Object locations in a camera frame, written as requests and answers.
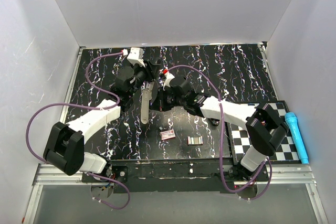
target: blue toy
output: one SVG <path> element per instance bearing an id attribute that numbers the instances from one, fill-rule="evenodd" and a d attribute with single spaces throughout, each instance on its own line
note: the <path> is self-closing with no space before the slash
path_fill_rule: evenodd
<path id="1" fill-rule="evenodd" d="M 303 164 L 308 164 L 308 156 L 299 130 L 297 117 L 294 113 L 288 112 L 285 115 L 285 120 L 290 128 L 290 132 L 292 133 L 293 141 L 295 143 L 301 162 Z"/>

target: white wall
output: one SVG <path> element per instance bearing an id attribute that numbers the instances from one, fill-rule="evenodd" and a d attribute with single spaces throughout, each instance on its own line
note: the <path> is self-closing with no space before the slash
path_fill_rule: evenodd
<path id="1" fill-rule="evenodd" d="M 78 44 L 55 0 L 0 0 L 0 216 L 21 223 L 30 197 L 37 160 L 25 144 L 32 114 L 63 101 Z M 34 123 L 31 140 L 42 155 L 60 109 Z"/>
<path id="2" fill-rule="evenodd" d="M 292 0 L 267 49 L 276 90 L 299 119 L 330 223 L 336 222 L 335 31 L 335 0 Z"/>
<path id="3" fill-rule="evenodd" d="M 56 0 L 87 47 L 268 41 L 290 0 Z"/>

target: small box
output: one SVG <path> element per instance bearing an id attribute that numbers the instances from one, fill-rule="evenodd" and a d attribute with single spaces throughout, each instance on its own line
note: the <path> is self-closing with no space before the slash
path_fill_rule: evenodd
<path id="1" fill-rule="evenodd" d="M 171 138 L 175 138 L 175 132 L 174 130 L 168 130 L 168 131 L 163 131 L 163 132 L 160 132 L 160 135 L 161 135 L 161 140 L 168 140 L 168 139 L 171 139 Z"/>
<path id="2" fill-rule="evenodd" d="M 203 137 L 202 136 L 189 136 L 188 145 L 202 145 Z"/>

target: black marble table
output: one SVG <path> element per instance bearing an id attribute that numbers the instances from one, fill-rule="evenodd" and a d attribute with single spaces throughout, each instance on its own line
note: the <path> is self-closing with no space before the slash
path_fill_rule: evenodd
<path id="1" fill-rule="evenodd" d="M 93 89 L 85 80 L 85 68 L 94 58 L 121 48 L 84 49 L 76 75 L 71 103 L 97 106 L 107 97 Z M 146 47 L 143 58 L 161 57 L 164 68 L 190 65 L 206 74 L 221 92 L 222 99 L 230 102 L 276 101 L 269 75 L 257 44 L 201 45 Z M 92 67 L 91 80 L 104 89 L 113 84 L 125 56 L 105 58 Z M 216 95 L 198 73 L 190 69 L 174 69 L 172 73 L 187 77 L 197 91 Z M 85 151 L 99 153 L 109 160 L 193 159 L 219 157 L 219 131 L 210 121 L 189 115 L 182 108 L 168 112 L 150 112 L 147 125 L 140 122 L 139 91 L 134 105 L 118 120 L 97 132 L 86 144 Z M 69 108 L 69 122 L 86 113 L 86 110 Z M 160 132 L 174 129 L 176 138 L 161 141 Z M 188 136 L 202 136 L 203 145 L 188 146 Z M 224 157 L 232 157 L 230 141 L 224 140 Z"/>

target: cable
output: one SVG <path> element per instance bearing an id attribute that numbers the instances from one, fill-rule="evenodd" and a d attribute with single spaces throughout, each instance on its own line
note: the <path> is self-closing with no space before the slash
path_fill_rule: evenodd
<path id="1" fill-rule="evenodd" d="M 218 101 L 221 102 L 221 95 L 220 95 L 220 92 L 217 90 L 217 88 L 212 84 L 212 82 L 210 81 L 210 79 L 204 75 L 201 71 L 199 71 L 198 69 L 196 68 L 193 68 L 191 66 L 188 66 L 188 65 L 178 65 L 178 66 L 174 66 L 172 68 L 169 68 L 168 71 L 172 70 L 172 69 L 175 69 L 175 68 L 180 68 L 180 67 L 184 67 L 184 68 L 190 68 L 196 72 L 198 72 L 199 74 L 201 74 L 206 80 L 207 82 L 210 84 L 210 86 L 216 91 L 217 93 L 217 96 L 218 96 Z M 243 185 L 241 188 L 237 189 L 237 190 L 232 190 L 230 189 L 226 182 L 225 182 L 225 177 L 224 177 L 224 171 L 223 171 L 223 138 L 224 138 L 224 128 L 225 128 L 225 122 L 224 122 L 224 111 L 223 111 L 223 106 L 222 106 L 222 103 L 219 103 L 219 108 L 221 109 L 221 120 L 222 120 L 222 126 L 221 126 L 221 130 L 220 130 L 220 144 L 219 144 L 219 171 L 220 171 L 220 174 L 221 174 L 221 179 L 222 179 L 222 184 L 224 186 L 224 188 L 230 192 L 230 193 L 238 193 L 242 190 L 244 190 L 246 187 L 248 187 L 256 178 L 257 176 L 259 175 L 260 171 L 262 170 L 264 164 L 265 164 L 265 161 L 263 161 L 261 163 L 261 165 L 259 166 L 259 168 L 257 169 L 257 171 L 255 172 L 254 176 L 245 184 Z M 253 198 L 253 199 L 257 199 L 259 198 L 262 194 L 265 193 L 265 191 L 267 190 L 268 186 L 269 186 L 269 183 L 271 181 L 271 178 L 272 178 L 272 169 L 270 168 L 270 176 L 269 176 L 269 180 L 268 180 L 268 183 L 267 183 L 267 186 L 266 188 L 264 189 L 264 191 L 262 191 L 262 193 L 260 195 L 258 195 L 257 197 Z"/>
<path id="2" fill-rule="evenodd" d="M 100 199 L 98 197 L 93 197 L 93 199 L 97 200 L 98 202 L 102 202 L 105 205 L 107 205 L 107 206 L 109 206 L 109 207 L 111 207 L 113 209 L 116 209 L 116 210 L 121 210 L 121 209 L 125 208 L 128 205 L 128 203 L 131 200 L 131 193 L 128 190 L 128 188 L 127 188 L 126 185 L 124 185 L 123 183 L 121 183 L 121 182 L 119 182 L 119 181 L 117 181 L 115 179 L 112 179 L 112 178 L 106 178 L 106 177 L 103 177 L 103 176 L 100 176 L 100 175 L 97 175 L 97 174 L 94 174 L 94 173 L 90 173 L 90 172 L 88 172 L 87 174 L 90 175 L 90 176 L 92 176 L 92 177 L 107 179 L 107 180 L 109 180 L 109 181 L 111 181 L 111 182 L 113 182 L 115 184 L 118 184 L 119 186 L 123 187 L 126 190 L 127 196 L 128 196 L 127 202 L 122 207 L 116 207 L 115 205 L 112 205 L 111 203 L 108 203 L 107 201 L 102 200 L 102 199 Z"/>
<path id="3" fill-rule="evenodd" d="M 29 130 L 30 130 L 30 126 L 31 126 L 33 120 L 35 119 L 35 117 L 36 117 L 40 112 L 42 112 L 43 110 L 45 110 L 45 109 L 47 109 L 47 108 L 50 108 L 50 107 L 54 107 L 54 106 L 70 106 L 70 107 L 81 108 L 81 109 L 87 109 L 87 110 L 108 110 L 108 109 L 114 108 L 115 106 L 117 106 L 117 105 L 119 104 L 119 102 L 120 102 L 120 98 L 119 98 L 116 94 L 114 94 L 114 93 L 112 93 L 112 92 L 110 92 L 110 91 L 107 91 L 107 90 L 105 90 L 105 89 L 102 89 L 102 88 L 100 88 L 100 87 L 97 87 L 96 85 L 94 85 L 94 84 L 92 83 L 92 81 L 91 81 L 90 78 L 89 78 L 89 70 L 90 70 L 90 67 L 91 67 L 96 61 L 98 61 L 98 60 L 100 60 L 100 59 L 102 59 L 102 58 L 113 57 L 113 56 L 119 56 L 119 55 L 122 55 L 122 54 L 123 54 L 122 52 L 118 52 L 118 53 L 116 53 L 116 54 L 108 54 L 108 55 L 99 56 L 99 57 L 95 58 L 94 60 L 92 60 L 92 61 L 88 64 L 88 66 L 86 67 L 86 71 L 85 71 L 85 77 L 86 77 L 88 83 L 89 83 L 91 86 L 93 86 L 94 88 L 98 89 L 98 90 L 101 91 L 101 92 L 104 92 L 104 93 L 107 93 L 107 94 L 110 94 L 110 95 L 116 97 L 117 102 L 116 102 L 114 105 L 109 106 L 109 107 L 105 107 L 105 108 L 96 108 L 96 107 L 89 107 L 89 106 L 78 105 L 78 104 L 72 104 L 72 103 L 58 102 L 58 103 L 52 103 L 52 104 L 46 105 L 46 106 L 42 107 L 41 109 L 39 109 L 38 111 L 36 111 L 36 112 L 34 113 L 34 115 L 33 115 L 33 116 L 30 118 L 30 120 L 28 121 L 27 129 L 26 129 L 26 145 L 27 145 L 27 147 L 28 147 L 28 150 L 30 151 L 30 153 L 31 153 L 34 157 L 36 157 L 38 160 L 40 160 L 40 161 L 42 161 L 42 162 L 44 162 L 44 163 L 47 163 L 46 160 L 44 160 L 42 157 L 40 157 L 39 155 L 37 155 L 37 154 L 33 151 L 32 147 L 31 147 L 31 145 L 30 145 L 30 142 L 29 142 Z M 119 181 L 117 181 L 117 180 L 114 180 L 114 179 L 112 179 L 112 178 L 103 177 L 103 176 L 96 175 L 96 174 L 93 174 L 93 173 L 87 173 L 87 174 L 90 175 L 90 176 L 93 176 L 93 177 L 98 177 L 98 178 L 106 179 L 106 180 L 109 180 L 109 181 L 111 181 L 111 182 L 113 182 L 113 183 L 116 183 L 116 184 L 122 186 L 122 187 L 126 190 L 126 192 L 127 192 L 127 194 L 128 194 L 128 200 L 127 200 L 126 204 L 123 205 L 122 207 L 116 207 L 116 206 L 114 206 L 114 205 L 112 205 L 112 204 L 110 204 L 110 203 L 108 203 L 108 202 L 106 202 L 106 201 L 104 201 L 104 200 L 101 200 L 101 199 L 99 199 L 99 198 L 96 198 L 96 197 L 94 197 L 94 199 L 98 200 L 99 202 L 103 202 L 105 205 L 107 205 L 107 206 L 109 206 L 109 207 L 111 207 L 111 208 L 113 208 L 113 209 L 117 209 L 117 210 L 123 209 L 123 208 L 125 208 L 125 207 L 128 205 L 128 203 L 129 203 L 130 200 L 131 200 L 131 194 L 130 194 L 130 191 L 128 190 L 127 186 L 125 186 L 123 183 L 121 183 L 121 182 L 119 182 Z"/>
<path id="4" fill-rule="evenodd" d="M 119 97 L 110 92 L 110 91 L 107 91 L 105 89 L 101 89 L 100 87 L 97 87 L 96 85 L 94 85 L 90 78 L 89 78 L 89 69 L 90 67 L 93 65 L 93 63 L 95 63 L 96 61 L 98 61 L 99 59 L 102 59 L 102 58 L 106 58 L 106 57 L 113 57 L 113 56 L 119 56 L 119 55 L 122 55 L 123 53 L 122 52 L 117 52 L 116 54 L 109 54 L 109 55 L 103 55 L 103 56 L 99 56 L 97 57 L 96 59 L 92 60 L 88 66 L 86 67 L 86 71 L 85 71 L 85 78 L 87 79 L 87 81 L 89 82 L 90 85 L 92 85 L 94 88 L 100 90 L 101 92 L 104 92 L 104 93 L 107 93 L 107 94 L 110 94 L 110 95 L 113 95 L 114 97 L 117 98 L 117 102 L 116 104 L 112 105 L 112 106 L 109 106 L 109 107 L 105 107 L 105 108 L 96 108 L 96 107 L 89 107 L 89 106 L 84 106 L 84 105 L 78 105 L 78 104 L 72 104 L 72 103 L 65 103 L 65 102 L 58 102 L 58 103 L 52 103 L 52 104 L 49 104 L 49 105 L 46 105 L 44 107 L 42 107 L 41 109 L 39 109 L 38 111 L 36 111 L 34 113 L 34 115 L 30 118 L 30 120 L 28 121 L 28 124 L 27 124 L 27 129 L 26 129 L 26 145 L 28 147 L 28 150 L 30 151 L 30 153 L 32 153 L 32 155 L 34 157 L 36 157 L 38 160 L 44 162 L 44 163 L 47 163 L 46 160 L 44 160 L 42 157 L 40 157 L 39 155 L 37 155 L 31 145 L 30 145 L 30 142 L 29 142 L 29 130 L 30 130 L 30 126 L 33 122 L 33 120 L 35 119 L 35 117 L 40 113 L 42 112 L 43 110 L 47 109 L 47 108 L 50 108 L 50 107 L 54 107 L 54 106 L 69 106 L 69 107 L 74 107 L 74 108 L 81 108 L 81 109 L 87 109 L 87 110 L 108 110 L 108 109 L 111 109 L 111 108 L 114 108 L 115 106 L 117 106 L 120 102 L 120 99 Z"/>
<path id="5" fill-rule="evenodd" d="M 254 184 L 256 183 L 256 179 L 255 180 L 253 180 L 253 183 L 252 184 L 250 184 L 249 186 L 254 186 Z"/>

